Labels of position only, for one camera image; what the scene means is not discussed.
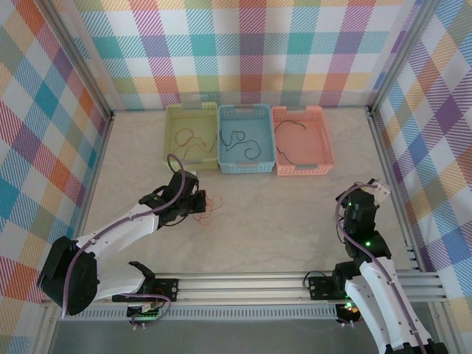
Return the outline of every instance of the colorful checkered pattern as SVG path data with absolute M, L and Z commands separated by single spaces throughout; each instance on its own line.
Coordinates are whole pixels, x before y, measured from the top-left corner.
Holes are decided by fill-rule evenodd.
M 365 105 L 420 6 L 420 0 L 74 2 L 77 17 L 65 14 L 65 22 L 71 32 L 86 28 L 87 38 L 75 34 L 77 43 L 93 46 L 101 61 L 94 65 L 103 68 L 99 81 L 126 109 L 185 100 Z M 391 38 L 395 31 L 399 38 Z
M 472 353 L 472 1 L 443 0 L 380 124 L 428 270 Z
M 25 353 L 50 244 L 72 237 L 105 119 L 33 0 L 0 0 L 0 353 Z

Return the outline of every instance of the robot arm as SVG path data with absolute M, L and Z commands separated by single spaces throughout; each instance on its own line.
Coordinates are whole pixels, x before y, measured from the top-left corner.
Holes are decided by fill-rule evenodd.
M 117 221 L 76 240 L 67 237 L 56 240 L 41 271 L 38 287 L 66 308 L 69 315 L 78 314 L 94 300 L 107 296 L 155 294 L 154 274 L 141 263 L 130 262 L 117 269 L 107 267 L 107 261 L 178 216 L 186 218 L 205 210 L 206 193 L 198 190 L 197 177 L 186 171 L 174 172 L 168 186 L 141 198 Z M 66 305 L 63 301 L 65 289 L 68 293 Z
M 375 213 L 389 195 L 381 182 L 353 186 L 336 200 L 336 215 L 344 208 L 341 227 L 352 262 L 339 263 L 333 272 L 356 304 L 378 346 L 379 353 L 447 353 L 435 344 L 420 322 L 398 282 L 390 251 L 375 231 Z

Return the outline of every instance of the plastic basket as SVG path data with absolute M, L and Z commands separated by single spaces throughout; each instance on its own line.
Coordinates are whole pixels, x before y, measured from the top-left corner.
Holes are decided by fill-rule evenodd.
M 221 172 L 272 171 L 275 165 L 275 141 L 269 105 L 221 105 L 218 110 L 218 131 Z
M 334 165 L 333 143 L 323 108 L 308 106 L 304 111 L 294 111 L 287 107 L 273 107 L 272 119 L 277 146 L 277 175 L 325 175 L 331 170 Z
M 203 102 L 185 108 L 169 105 L 166 109 L 164 133 L 164 163 L 167 154 L 179 157 L 188 170 L 212 170 L 218 168 L 218 105 Z M 171 160 L 174 170 L 176 161 Z

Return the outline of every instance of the orange wire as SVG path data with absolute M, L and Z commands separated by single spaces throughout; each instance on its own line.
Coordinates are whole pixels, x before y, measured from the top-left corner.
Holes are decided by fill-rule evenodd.
M 220 199 L 221 202 L 220 202 L 219 206 L 215 207 L 215 202 L 213 201 L 213 199 L 215 199 L 217 197 Z M 215 210 L 220 209 L 222 206 L 223 206 L 222 197 L 220 197 L 219 195 L 215 195 L 212 198 L 208 198 L 208 195 L 207 195 L 206 196 L 206 212 L 202 212 L 201 214 L 192 215 L 192 216 L 195 220 L 197 220 L 200 223 L 200 225 L 208 226 L 208 225 L 211 224 L 212 221 L 209 220 L 208 223 L 202 223 L 202 220 L 208 219 Z
M 178 141 L 177 141 L 177 136 L 182 132 L 182 131 L 190 131 L 192 133 L 192 135 L 185 141 L 184 144 L 179 144 Z M 182 128 L 180 131 L 178 131 L 176 133 L 176 135 L 174 136 L 174 140 L 176 141 L 176 144 L 177 144 L 177 147 L 172 151 L 172 153 L 175 153 L 179 148 L 182 148 L 184 147 L 185 145 L 187 145 L 190 140 L 192 139 L 200 139 L 200 143 L 206 147 L 207 144 L 205 144 L 205 141 L 200 137 L 200 136 L 195 136 L 195 134 L 193 133 L 193 130 L 190 129 L 190 128 Z M 182 157 L 181 159 L 182 160 L 185 160 L 185 156 L 187 156 L 187 153 L 188 151 L 190 150 L 190 148 L 192 148 L 193 146 L 198 146 L 198 148 L 200 150 L 202 150 L 203 152 L 205 153 L 210 153 L 214 148 L 215 148 L 215 143 L 216 141 L 218 140 L 218 136 L 215 134 L 215 140 L 213 140 L 213 144 L 212 144 L 212 147 L 209 149 L 209 150 L 205 150 L 203 149 L 198 143 L 195 143 L 195 144 L 191 144 L 189 147 L 187 147 L 187 149 L 185 150 L 184 152 L 184 157 Z

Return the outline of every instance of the white marble floor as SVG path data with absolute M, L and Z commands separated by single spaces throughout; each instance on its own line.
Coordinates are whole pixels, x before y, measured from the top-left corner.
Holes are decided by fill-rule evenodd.
M 138 260 L 159 272 L 332 270 L 349 260 L 334 227 L 334 198 L 355 181 L 383 178 L 364 110 L 326 109 L 336 164 L 326 176 L 278 177 L 272 173 L 199 173 L 201 189 L 224 204 L 209 226 L 193 218 L 141 238 L 111 262 Z M 167 184 L 162 162 L 165 112 L 120 112 L 100 172 L 86 233 L 127 212 Z M 377 213 L 397 268 L 409 268 L 390 200 Z

